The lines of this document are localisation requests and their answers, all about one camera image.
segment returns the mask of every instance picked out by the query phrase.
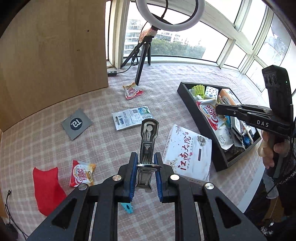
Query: red cloth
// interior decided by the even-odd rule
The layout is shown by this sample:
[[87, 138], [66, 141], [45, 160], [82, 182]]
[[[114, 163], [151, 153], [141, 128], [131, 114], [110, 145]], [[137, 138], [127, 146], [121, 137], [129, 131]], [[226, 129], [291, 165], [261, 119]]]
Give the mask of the red cloth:
[[67, 197], [59, 184], [58, 168], [49, 171], [33, 169], [35, 198], [38, 210], [48, 216]]

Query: green basket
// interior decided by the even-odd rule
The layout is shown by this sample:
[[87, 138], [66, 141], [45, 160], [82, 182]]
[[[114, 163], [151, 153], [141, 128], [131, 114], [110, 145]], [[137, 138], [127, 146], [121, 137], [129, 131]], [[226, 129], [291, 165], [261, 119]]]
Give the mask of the green basket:
[[204, 85], [196, 85], [192, 87], [195, 90], [195, 95], [199, 95], [200, 97], [204, 98], [205, 96], [205, 86]]

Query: tissue box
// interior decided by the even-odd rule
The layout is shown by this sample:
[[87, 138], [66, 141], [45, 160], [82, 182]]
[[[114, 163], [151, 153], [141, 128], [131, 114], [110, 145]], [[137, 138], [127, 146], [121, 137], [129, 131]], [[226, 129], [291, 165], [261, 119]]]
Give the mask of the tissue box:
[[211, 153], [211, 139], [174, 125], [165, 145], [163, 163], [189, 181], [209, 181]]
[[211, 87], [211, 86], [207, 86], [205, 89], [204, 99], [216, 99], [217, 100], [218, 93], [219, 93], [218, 89]]

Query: tripod leg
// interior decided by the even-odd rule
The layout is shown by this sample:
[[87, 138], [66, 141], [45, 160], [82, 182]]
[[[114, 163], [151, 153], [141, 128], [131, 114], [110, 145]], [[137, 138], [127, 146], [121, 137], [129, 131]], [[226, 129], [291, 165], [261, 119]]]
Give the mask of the tripod leg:
[[147, 57], [148, 57], [148, 64], [151, 65], [151, 44], [149, 44]]
[[133, 57], [133, 55], [135, 54], [136, 49], [137, 49], [137, 48], [140, 48], [142, 45], [143, 45], [143, 42], [138, 43], [138, 45], [133, 49], [133, 51], [129, 54], [129, 56], [126, 58], [126, 60], [122, 63], [122, 65], [120, 66], [120, 68], [124, 67], [124, 66], [129, 62], [129, 60], [130, 60], [130, 59]]
[[141, 77], [143, 65], [144, 65], [144, 62], [145, 62], [145, 58], [146, 58], [146, 55], [147, 55], [149, 46], [150, 46], [149, 43], [143, 44], [141, 58], [140, 58], [140, 61], [139, 61], [139, 66], [138, 66], [136, 80], [135, 80], [136, 85], [139, 85], [139, 81], [140, 81], [140, 77]]

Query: light blue clip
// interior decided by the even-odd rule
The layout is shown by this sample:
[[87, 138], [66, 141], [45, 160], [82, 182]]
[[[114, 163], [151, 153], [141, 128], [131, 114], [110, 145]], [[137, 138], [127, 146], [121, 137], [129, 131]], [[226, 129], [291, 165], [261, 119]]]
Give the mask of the light blue clip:
[[125, 211], [127, 211], [128, 213], [133, 213], [133, 207], [130, 203], [120, 203], [123, 208], [125, 209]]

